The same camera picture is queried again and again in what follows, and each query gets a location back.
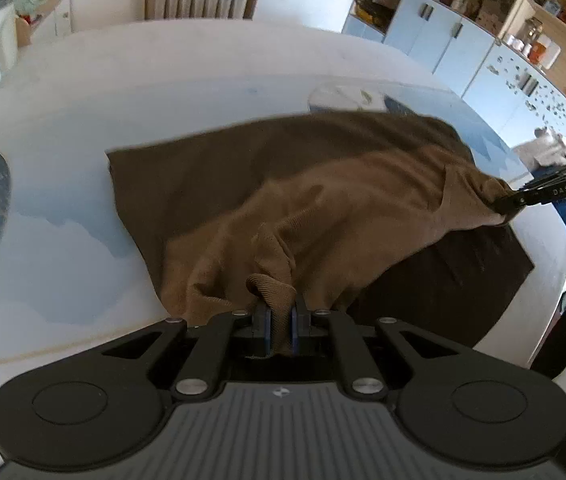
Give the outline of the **brown colour-block sweater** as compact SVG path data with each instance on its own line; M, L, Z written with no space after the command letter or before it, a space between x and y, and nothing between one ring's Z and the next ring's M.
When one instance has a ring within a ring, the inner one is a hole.
M259 120L120 148L108 166L167 312L203 325L263 302L277 349L297 301L474 346L534 267L494 208L510 186L433 117Z

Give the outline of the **wooden white sideboard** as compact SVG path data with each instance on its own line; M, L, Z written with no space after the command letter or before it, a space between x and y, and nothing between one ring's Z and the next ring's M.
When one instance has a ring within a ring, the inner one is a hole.
M16 32L20 48L71 35L71 0L46 0L36 9L36 19L32 23L18 16Z

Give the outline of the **mint green mug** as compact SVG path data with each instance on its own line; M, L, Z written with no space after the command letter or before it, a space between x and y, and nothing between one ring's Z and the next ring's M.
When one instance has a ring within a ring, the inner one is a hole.
M43 6L48 0L13 0L13 2L15 12L18 16L31 18L32 16L36 16L36 12L38 12L40 6Z

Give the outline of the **white wall cabinet row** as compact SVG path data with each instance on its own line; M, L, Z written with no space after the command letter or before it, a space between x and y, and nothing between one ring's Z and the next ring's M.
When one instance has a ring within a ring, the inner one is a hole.
M408 55L509 146L566 136L566 0L353 0L343 30Z

